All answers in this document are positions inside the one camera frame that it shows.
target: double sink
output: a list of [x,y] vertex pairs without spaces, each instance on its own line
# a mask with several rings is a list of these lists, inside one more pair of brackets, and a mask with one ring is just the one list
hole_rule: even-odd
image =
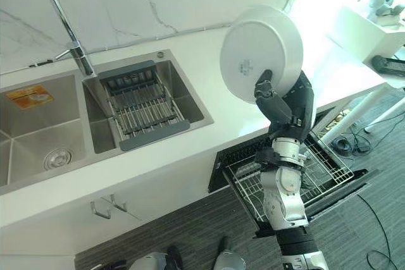
[[[128,74],[142,63],[151,70]],[[170,50],[95,70],[97,77],[73,71],[1,90],[0,194],[212,123]],[[105,74],[123,76],[112,86]],[[146,97],[152,89],[161,95]],[[118,107],[122,98],[128,103]]]

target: wire rack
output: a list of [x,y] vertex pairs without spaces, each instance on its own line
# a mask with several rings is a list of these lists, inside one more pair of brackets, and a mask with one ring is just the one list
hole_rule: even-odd
[[184,120],[153,69],[110,79],[104,84],[104,89],[122,140]]
[[[332,192],[350,180],[353,172],[311,133],[301,145],[300,153],[306,157],[302,175],[301,198],[305,206]],[[264,191],[260,182],[261,166],[254,162],[254,155],[227,166],[244,205],[258,221],[268,221],[263,210]]]

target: robot leg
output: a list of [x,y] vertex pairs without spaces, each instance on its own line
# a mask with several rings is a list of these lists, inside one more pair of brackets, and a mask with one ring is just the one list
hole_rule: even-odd
[[213,270],[246,270],[246,263],[239,254],[225,249],[216,258]]
[[129,270],[180,270],[166,253],[152,252],[137,259]]

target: sink drain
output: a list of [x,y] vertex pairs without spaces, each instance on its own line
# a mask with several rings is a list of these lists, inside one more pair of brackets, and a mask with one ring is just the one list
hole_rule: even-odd
[[45,170],[60,168],[70,163],[72,152],[66,148],[52,150],[44,159]]

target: white plate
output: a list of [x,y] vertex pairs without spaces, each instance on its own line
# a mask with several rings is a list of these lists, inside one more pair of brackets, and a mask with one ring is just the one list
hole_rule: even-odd
[[221,50],[221,74],[233,95],[255,103],[254,85],[265,70],[271,84],[285,95],[297,81],[302,66],[302,40],[283,12],[260,7],[241,14],[228,31]]

